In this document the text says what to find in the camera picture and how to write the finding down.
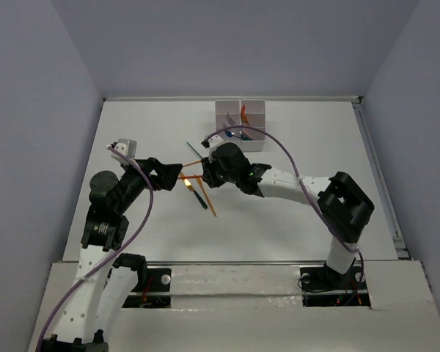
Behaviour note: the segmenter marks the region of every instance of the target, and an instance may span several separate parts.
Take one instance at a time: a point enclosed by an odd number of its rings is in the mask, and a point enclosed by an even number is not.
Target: white table surface
[[[214,129],[213,101],[105,102],[70,230],[64,260],[78,261],[80,240],[89,207],[89,180],[99,171],[122,169],[106,145],[119,138],[137,141],[137,158],[187,164],[198,158],[186,141],[200,145]],[[266,128],[296,160],[303,175],[327,177],[348,172],[375,203],[361,247],[367,260],[397,259],[392,233],[349,102],[266,102]],[[267,141],[264,152],[247,153],[251,162],[271,164],[291,172],[283,152]],[[192,166],[186,175],[201,173]],[[286,261],[325,260],[331,236],[313,210],[283,199],[242,194],[233,185],[208,189],[219,217],[203,210],[181,182],[173,191],[155,193],[152,216],[127,252],[149,261]],[[145,215],[148,192],[126,212],[132,235]]]
[[[29,352],[76,266],[53,265]],[[440,352],[440,318],[420,263],[366,261],[372,309],[303,308],[297,277],[288,265],[175,266],[172,307],[122,309],[109,350]]]

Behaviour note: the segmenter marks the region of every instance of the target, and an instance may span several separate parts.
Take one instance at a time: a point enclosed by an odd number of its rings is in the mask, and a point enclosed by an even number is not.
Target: cable
[[[300,279],[298,279],[297,286],[298,286],[298,288],[300,288],[300,290],[302,290],[305,293],[325,293],[325,292],[334,291],[334,288],[329,288],[329,289],[326,289],[326,290],[307,290],[307,291],[305,291],[303,289],[303,285],[300,285],[300,282],[303,282],[303,278],[302,277]]]
[[[345,302],[345,306],[348,306],[352,300],[359,294],[360,289],[362,288],[362,283],[364,281],[364,257],[362,256],[362,253],[359,252],[360,257],[360,280],[357,283],[357,288],[353,291],[352,296]]]
[[[148,176],[146,176],[146,174],[142,171],[140,166],[137,165],[137,163],[135,163],[132,159],[130,159],[127,156],[119,153],[117,150],[113,149],[112,147],[108,147],[108,149],[111,152],[113,152],[114,154],[116,154],[117,156],[119,156],[122,159],[124,159],[125,161],[127,161],[135,170],[137,170],[137,172],[143,177],[144,181],[147,183],[148,190],[150,192],[150,201],[148,203],[147,213],[145,214],[145,217],[142,220],[139,228],[127,240],[127,242],[125,242],[123,245],[121,245],[121,247],[117,251],[115,251],[113,254],[111,254],[109,257],[107,257],[105,260],[103,260],[100,264],[95,266],[91,271],[89,271],[84,276],[84,279],[78,280],[67,291],[67,293],[63,295],[63,297],[60,299],[59,303],[52,310],[52,313],[49,315],[49,318],[47,319],[47,321],[44,324],[43,330],[41,331],[41,333],[39,335],[39,339],[37,341],[36,352],[42,352],[42,347],[43,347],[43,341],[44,341],[45,333],[47,332],[49,326],[51,325],[52,320],[55,318],[57,312],[64,305],[66,300],[72,295],[72,293],[74,293],[81,286],[81,284],[84,282],[85,279],[88,279],[89,277],[91,277],[91,275],[93,275],[94,273],[99,271],[103,266],[105,266],[107,263],[109,263],[111,260],[113,260],[115,257],[117,257],[120,253],[122,253],[122,251],[124,251],[124,249],[126,249],[133,242],[133,240],[136,239],[136,237],[139,235],[139,233],[142,231],[142,229],[144,228],[145,224],[147,223],[148,217],[150,216],[150,213],[152,212],[152,208],[153,208],[153,195],[154,194],[153,194],[153,187],[152,187],[152,185],[150,183],[150,180],[149,180]]]
[[[313,201],[311,195],[309,194],[309,192],[307,190],[307,187],[304,185],[303,181],[301,180],[300,172],[298,172],[298,168],[297,168],[297,166],[295,164],[295,161],[292,158],[292,155],[288,152],[287,148],[285,148],[285,146],[281,142],[279,142],[279,140],[277,138],[275,138],[274,136],[272,136],[268,132],[265,132],[265,131],[263,131],[263,130],[261,130],[259,128],[255,128],[255,127],[251,127],[251,126],[245,126],[245,125],[235,125],[235,126],[230,126],[230,127],[226,127],[226,128],[221,128],[221,129],[217,130],[216,132],[213,132],[213,133],[209,134],[208,136],[206,136],[204,138],[204,142],[207,142],[213,136],[215,136],[215,135],[217,135],[217,134],[219,134],[219,133],[221,133],[221,132],[223,132],[225,130],[229,130],[231,128],[246,128],[246,129],[250,129],[250,130],[253,130],[253,131],[257,131],[257,132],[260,132],[260,133],[264,134],[265,136],[269,137],[274,142],[276,142],[277,145],[284,151],[285,155],[290,160],[290,162],[292,164],[292,167],[293,167],[293,171],[295,172],[295,176],[298,179],[298,183],[300,184],[301,190],[303,191],[305,197],[307,198],[308,203],[311,205],[313,210],[317,213],[317,215],[319,216],[321,221],[326,225],[326,227],[328,228],[329,232],[339,241],[339,243],[342,245],[342,247],[345,248],[346,251],[348,251],[350,253],[359,253],[360,252],[359,248],[355,248],[355,249],[350,248],[344,242],[344,240],[341,239],[340,235],[334,230],[334,228],[330,225],[330,223],[326,220],[326,218],[321,213],[321,211],[318,208],[318,206]]]

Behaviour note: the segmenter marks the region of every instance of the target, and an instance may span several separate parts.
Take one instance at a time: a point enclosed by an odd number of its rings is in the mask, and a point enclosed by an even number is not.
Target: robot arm
[[[120,139],[111,147],[128,158],[135,156],[134,141]],[[113,158],[121,163],[124,175],[118,180],[113,172],[102,171],[90,181],[91,206],[74,280],[74,287],[78,287],[76,283],[80,285],[77,290],[67,293],[62,316],[52,331],[52,337],[43,341],[41,351],[107,352],[105,340],[125,298],[136,285],[143,285],[146,281],[147,263],[143,256],[122,253],[109,260],[125,238],[128,220],[124,212],[147,188],[144,178],[125,159]],[[182,164],[163,165],[154,158],[133,161],[148,176],[155,191],[171,191],[183,168]],[[87,277],[103,261],[107,263]]]
[[[271,165],[251,164],[236,144],[225,142],[221,137],[209,139],[208,147],[209,157],[202,159],[202,179],[211,188],[234,183],[246,194],[310,205],[301,181],[345,245],[349,249],[357,248],[362,230],[375,207],[351,176],[338,172],[333,177],[304,176],[299,180]],[[333,238],[323,274],[329,286],[344,279],[354,260],[355,254]]]

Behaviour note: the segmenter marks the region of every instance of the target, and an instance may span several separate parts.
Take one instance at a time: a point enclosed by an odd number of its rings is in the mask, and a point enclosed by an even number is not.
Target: gray wall
[[[103,96],[363,95],[417,0],[53,0]]]
[[[52,3],[0,0],[0,352],[27,349],[101,100]]]
[[[440,0],[421,0],[364,99],[403,236],[440,313]]]

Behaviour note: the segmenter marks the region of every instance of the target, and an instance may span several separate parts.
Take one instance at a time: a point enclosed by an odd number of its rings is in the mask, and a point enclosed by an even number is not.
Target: purple cable
[[[39,340],[37,341],[36,352],[41,352],[42,347],[43,347],[43,341],[44,341],[45,333],[49,329],[49,326],[51,325],[51,322],[55,318],[55,316],[56,316],[57,312],[59,311],[60,307],[63,306],[65,301],[72,295],[72,293],[74,293],[76,291],[76,289],[81,286],[81,284],[84,282],[85,279],[88,279],[89,277],[91,277],[91,275],[93,275],[95,272],[100,270],[103,266],[105,266],[107,263],[109,263],[111,260],[113,260],[115,257],[117,257],[124,249],[127,248],[128,245],[130,245],[133,242],[133,240],[135,240],[135,238],[139,235],[139,233],[144,228],[145,224],[147,223],[148,217],[150,216],[150,213],[152,212],[152,207],[153,207],[153,187],[152,187],[152,185],[150,183],[150,180],[148,179],[148,176],[146,176],[146,174],[142,171],[142,169],[140,169],[140,166],[137,165],[135,162],[133,162],[130,158],[126,157],[125,155],[123,155],[121,153],[119,153],[117,150],[113,149],[112,147],[108,147],[108,149],[110,151],[112,151],[114,154],[116,154],[117,156],[123,158],[130,165],[132,165],[134,167],[134,169],[137,170],[137,172],[139,172],[139,174],[143,177],[143,179],[147,183],[148,190],[150,191],[150,201],[148,203],[147,213],[145,214],[145,217],[144,217],[142,223],[140,224],[139,228],[135,231],[135,233],[132,235],[132,237],[130,237],[127,240],[127,242],[125,242],[123,245],[121,245],[121,247],[117,251],[115,251],[112,255],[107,257],[100,264],[98,264],[91,271],[89,271],[88,274],[86,274],[84,276],[84,279],[78,280],[67,291],[67,293],[64,294],[64,296],[59,301],[59,303],[55,306],[54,310],[49,315],[49,318],[47,319],[47,321],[44,324],[43,330],[41,331],[41,334],[39,335]]]
[[[285,155],[289,158],[292,167],[293,167],[293,171],[295,172],[295,176],[298,179],[298,183],[300,184],[301,190],[303,191],[305,197],[308,200],[308,203],[311,205],[311,207],[313,208],[313,210],[317,213],[317,215],[319,216],[319,218],[321,219],[321,221],[326,225],[326,227],[328,228],[329,232],[339,241],[339,243],[342,245],[342,247],[345,248],[345,250],[347,250],[350,253],[359,253],[360,249],[352,249],[350,248],[343,239],[341,239],[341,237],[339,236],[339,234],[334,230],[334,228],[331,226],[331,224],[326,220],[326,218],[323,216],[323,214],[321,213],[321,210],[318,208],[318,206],[315,204],[315,202],[313,202],[313,199],[311,198],[311,195],[309,194],[307,187],[304,185],[303,181],[300,178],[300,172],[298,172],[298,168],[295,164],[295,161],[292,158],[292,155],[288,152],[288,150],[285,148],[285,146],[279,142],[279,140],[277,138],[275,138],[274,136],[272,136],[271,134],[256,128],[256,127],[251,127],[251,126],[245,126],[245,125],[234,125],[234,126],[229,126],[226,128],[221,128],[219,130],[217,130],[216,132],[213,132],[211,134],[209,134],[208,136],[205,137],[204,141],[208,141],[210,138],[212,138],[213,136],[229,130],[231,128],[247,128],[249,130],[253,130],[253,131],[257,131],[262,133],[263,135],[269,137],[270,139],[272,139],[274,142],[277,143],[277,145],[284,151]]]

